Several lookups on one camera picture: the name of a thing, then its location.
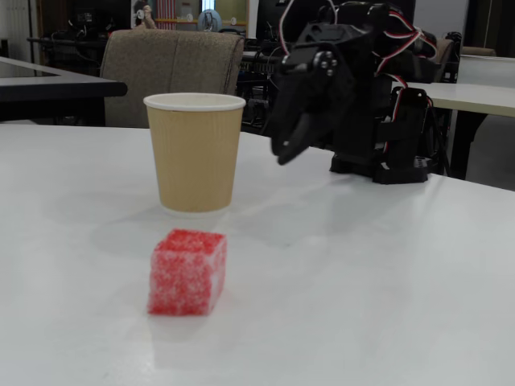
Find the red sugar cube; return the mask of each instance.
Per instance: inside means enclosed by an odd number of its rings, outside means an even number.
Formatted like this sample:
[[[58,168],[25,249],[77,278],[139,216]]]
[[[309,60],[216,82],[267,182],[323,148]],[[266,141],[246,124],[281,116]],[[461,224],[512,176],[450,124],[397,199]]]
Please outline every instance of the red sugar cube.
[[[210,314],[224,288],[226,257],[224,235],[172,231],[152,254],[148,312]]]

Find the chair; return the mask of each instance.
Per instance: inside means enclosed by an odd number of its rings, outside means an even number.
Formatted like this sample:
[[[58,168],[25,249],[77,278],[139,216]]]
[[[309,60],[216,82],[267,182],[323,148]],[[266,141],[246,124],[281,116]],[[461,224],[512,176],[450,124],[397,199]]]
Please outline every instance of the chair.
[[[143,98],[166,92],[233,94],[244,40],[231,34],[132,30],[113,33],[101,76],[127,84],[124,97],[105,99],[105,123],[148,128]]]
[[[454,49],[454,42],[449,39],[437,39],[436,48],[437,52],[435,62],[440,65],[440,69],[436,73],[435,83],[440,83],[443,81],[445,67],[451,57],[452,50]]]

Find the white wire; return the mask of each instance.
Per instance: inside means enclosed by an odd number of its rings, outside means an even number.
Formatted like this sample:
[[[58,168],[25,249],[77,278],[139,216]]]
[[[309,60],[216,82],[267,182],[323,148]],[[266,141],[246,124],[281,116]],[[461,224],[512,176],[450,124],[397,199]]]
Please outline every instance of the white wire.
[[[288,3],[288,6],[284,10],[284,14],[282,14],[281,19],[279,20],[279,42],[281,43],[281,47],[287,55],[289,55],[290,52],[288,51],[288,48],[286,47],[286,42],[284,41],[282,25],[284,24],[284,20],[286,19],[286,16],[288,15],[288,12],[290,11],[290,8],[294,2],[295,0],[291,0]],[[336,11],[335,3],[332,0],[328,0],[328,2],[331,5],[332,11],[335,14],[335,24],[338,24],[338,12]]]
[[[272,56],[274,56],[274,53],[279,49],[279,48],[282,48],[282,47],[276,47],[271,53],[270,53],[270,56],[268,57],[268,60],[266,61],[266,66],[268,67],[270,65],[270,59],[272,59]],[[277,90],[279,90],[279,87],[275,84],[275,82],[272,80],[272,75],[268,75],[267,76],[268,80],[270,81],[271,84],[273,84],[275,86],[275,88]]]
[[[335,24],[338,24],[338,12],[336,12],[335,3],[332,0],[328,0],[328,2],[331,5],[333,14],[335,14]]]

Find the paper cup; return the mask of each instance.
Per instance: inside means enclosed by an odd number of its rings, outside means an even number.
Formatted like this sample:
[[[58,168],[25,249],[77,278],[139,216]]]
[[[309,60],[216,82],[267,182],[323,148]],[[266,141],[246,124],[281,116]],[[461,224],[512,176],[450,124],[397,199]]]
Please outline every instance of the paper cup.
[[[231,204],[245,100],[201,93],[145,98],[161,204],[188,217]]]

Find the table surface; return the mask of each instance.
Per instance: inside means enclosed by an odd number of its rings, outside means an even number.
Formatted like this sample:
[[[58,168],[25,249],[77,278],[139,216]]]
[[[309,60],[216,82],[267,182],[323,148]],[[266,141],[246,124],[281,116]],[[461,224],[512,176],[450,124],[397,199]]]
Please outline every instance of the table surface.
[[[0,125],[0,379],[13,386],[513,385],[515,194],[379,186],[243,133],[233,205],[159,206],[142,129]],[[173,228],[223,232],[208,318],[146,314]]]
[[[515,117],[515,88],[446,83],[410,83],[410,87],[426,90],[442,109]]]
[[[127,93],[127,86],[115,80],[87,76],[3,57],[0,57],[0,64],[10,64],[23,69],[56,75],[0,77],[0,102],[122,97]]]

